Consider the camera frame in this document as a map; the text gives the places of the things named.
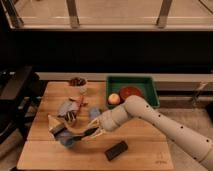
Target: wooden table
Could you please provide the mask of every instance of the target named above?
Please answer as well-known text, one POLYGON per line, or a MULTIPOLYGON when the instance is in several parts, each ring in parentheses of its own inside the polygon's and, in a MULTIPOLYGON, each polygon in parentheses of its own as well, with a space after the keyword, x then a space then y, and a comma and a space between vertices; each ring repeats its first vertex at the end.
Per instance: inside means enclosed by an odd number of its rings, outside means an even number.
MULTIPOLYGON (((77 90, 67 82, 49 82, 24 145, 17 168, 20 170, 173 170, 166 137, 149 123, 133 119, 114 132, 67 149, 48 132, 47 115, 57 115, 64 100, 77 98, 77 90), (128 151, 109 162, 104 151, 125 140, 128 151)), ((89 122, 91 107, 105 107, 105 82, 89 82, 75 129, 89 122)))

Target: office chair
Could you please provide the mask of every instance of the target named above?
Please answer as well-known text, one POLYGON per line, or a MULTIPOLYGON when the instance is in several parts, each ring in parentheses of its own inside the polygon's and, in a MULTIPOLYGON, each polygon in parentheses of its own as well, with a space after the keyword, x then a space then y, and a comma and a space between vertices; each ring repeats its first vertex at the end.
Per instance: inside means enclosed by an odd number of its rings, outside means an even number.
POLYGON ((0 80, 0 144, 16 129, 26 140, 28 129, 25 124, 31 122, 33 117, 25 117, 25 114, 36 99, 29 86, 39 77, 32 67, 26 66, 17 69, 12 76, 8 72, 1 73, 0 80))

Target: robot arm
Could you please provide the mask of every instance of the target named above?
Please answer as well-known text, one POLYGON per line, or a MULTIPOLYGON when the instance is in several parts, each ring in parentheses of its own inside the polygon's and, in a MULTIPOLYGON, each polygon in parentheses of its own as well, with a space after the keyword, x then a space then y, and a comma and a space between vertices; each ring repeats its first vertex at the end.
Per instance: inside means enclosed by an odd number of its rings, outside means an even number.
POLYGON ((97 120, 103 130, 114 131, 133 117, 151 123, 196 161, 213 171, 212 140, 157 112, 141 97, 128 97, 124 104, 104 112, 97 120))

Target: green plastic bin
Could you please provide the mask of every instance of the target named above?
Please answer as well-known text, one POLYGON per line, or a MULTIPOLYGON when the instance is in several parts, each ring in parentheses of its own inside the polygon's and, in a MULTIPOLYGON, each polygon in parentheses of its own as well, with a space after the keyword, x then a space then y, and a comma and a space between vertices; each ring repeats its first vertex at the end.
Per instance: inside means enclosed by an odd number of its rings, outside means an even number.
POLYGON ((108 103, 108 97, 112 93, 119 94, 119 91, 124 86, 134 86, 139 88, 145 100, 154 108, 160 106, 157 96, 155 84, 151 77, 124 77, 124 76, 108 76, 106 82, 106 106, 109 109, 114 108, 116 105, 108 103))

